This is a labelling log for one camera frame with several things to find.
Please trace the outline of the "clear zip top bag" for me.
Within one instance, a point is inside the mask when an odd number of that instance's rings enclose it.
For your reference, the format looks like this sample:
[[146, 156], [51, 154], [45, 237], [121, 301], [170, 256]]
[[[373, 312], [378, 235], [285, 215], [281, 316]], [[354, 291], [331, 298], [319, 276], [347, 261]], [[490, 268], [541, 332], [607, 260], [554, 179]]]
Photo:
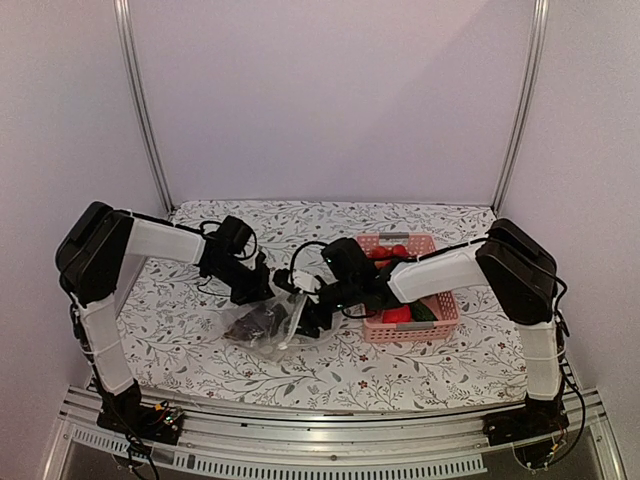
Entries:
[[242, 305], [221, 314], [221, 338], [273, 363], [328, 343], [341, 321], [329, 316], [329, 327], [311, 324], [316, 304], [306, 294], [284, 294]]

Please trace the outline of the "green fake cucumber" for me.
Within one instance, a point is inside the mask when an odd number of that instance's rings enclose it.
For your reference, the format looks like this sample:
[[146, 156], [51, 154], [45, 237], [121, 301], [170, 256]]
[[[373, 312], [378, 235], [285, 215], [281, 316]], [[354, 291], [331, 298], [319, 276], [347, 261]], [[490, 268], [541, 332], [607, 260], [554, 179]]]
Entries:
[[410, 311], [415, 322], [434, 322], [437, 320], [436, 315], [423, 303], [411, 304]]

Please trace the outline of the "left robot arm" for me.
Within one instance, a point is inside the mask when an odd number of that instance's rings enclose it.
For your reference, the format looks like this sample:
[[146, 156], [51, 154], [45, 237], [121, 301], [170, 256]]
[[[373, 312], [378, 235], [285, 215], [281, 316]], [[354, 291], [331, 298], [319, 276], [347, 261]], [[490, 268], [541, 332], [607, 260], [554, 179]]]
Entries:
[[246, 251], [254, 240], [253, 229], [234, 216], [193, 228], [94, 201], [59, 245], [55, 265], [78, 339], [91, 360], [105, 411], [126, 433], [141, 433], [149, 423], [117, 326], [116, 292], [126, 259], [194, 266], [202, 278], [226, 285], [231, 302], [242, 306], [274, 296], [265, 255]]

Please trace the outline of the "small red fake fruit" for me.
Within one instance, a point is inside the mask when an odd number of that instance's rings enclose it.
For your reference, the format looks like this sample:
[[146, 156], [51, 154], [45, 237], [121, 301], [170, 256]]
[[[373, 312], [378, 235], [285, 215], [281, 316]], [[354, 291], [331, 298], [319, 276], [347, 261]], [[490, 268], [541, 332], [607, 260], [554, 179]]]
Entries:
[[382, 314], [383, 324], [403, 324], [411, 323], [412, 314], [408, 305], [403, 305], [399, 308], [385, 310]]

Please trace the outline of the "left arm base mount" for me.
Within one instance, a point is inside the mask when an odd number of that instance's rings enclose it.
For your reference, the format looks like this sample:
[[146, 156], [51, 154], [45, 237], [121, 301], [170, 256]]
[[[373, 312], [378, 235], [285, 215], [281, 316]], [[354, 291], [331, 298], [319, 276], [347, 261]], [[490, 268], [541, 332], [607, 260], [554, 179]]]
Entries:
[[177, 445], [184, 423], [184, 410], [166, 401], [156, 406], [103, 402], [97, 425], [134, 439]]

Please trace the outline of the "dark purple fake eggplant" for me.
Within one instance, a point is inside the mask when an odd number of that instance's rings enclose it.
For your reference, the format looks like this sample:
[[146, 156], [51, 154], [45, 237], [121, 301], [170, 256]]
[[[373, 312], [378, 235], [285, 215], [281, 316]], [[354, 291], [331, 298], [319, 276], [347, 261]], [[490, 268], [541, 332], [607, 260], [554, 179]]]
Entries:
[[272, 338], [288, 317], [288, 311], [282, 304], [256, 307], [236, 319], [223, 337], [236, 342], [255, 342]]

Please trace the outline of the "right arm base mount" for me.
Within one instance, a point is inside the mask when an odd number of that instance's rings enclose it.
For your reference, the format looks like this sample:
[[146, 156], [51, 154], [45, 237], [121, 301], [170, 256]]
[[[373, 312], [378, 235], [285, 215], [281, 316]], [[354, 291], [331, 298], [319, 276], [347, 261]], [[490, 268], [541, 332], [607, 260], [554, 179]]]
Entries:
[[569, 420], [561, 396], [551, 401], [525, 397], [522, 407], [483, 417], [482, 432], [490, 446], [523, 445], [513, 450], [525, 468], [547, 468], [563, 445]]

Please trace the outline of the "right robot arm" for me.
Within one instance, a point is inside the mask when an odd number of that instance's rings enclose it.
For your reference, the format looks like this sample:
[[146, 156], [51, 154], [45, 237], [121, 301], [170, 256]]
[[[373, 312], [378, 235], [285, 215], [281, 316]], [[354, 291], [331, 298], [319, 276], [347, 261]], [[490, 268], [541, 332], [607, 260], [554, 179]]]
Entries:
[[481, 238], [421, 255], [371, 255], [355, 239], [339, 238], [321, 256], [334, 280], [302, 288], [308, 328], [325, 329], [353, 306], [381, 313], [445, 291], [490, 288], [518, 329], [527, 387], [522, 407], [485, 416], [484, 434], [499, 443], [568, 428], [561, 363], [569, 330], [559, 308], [568, 287], [554, 257], [515, 223], [498, 219]]

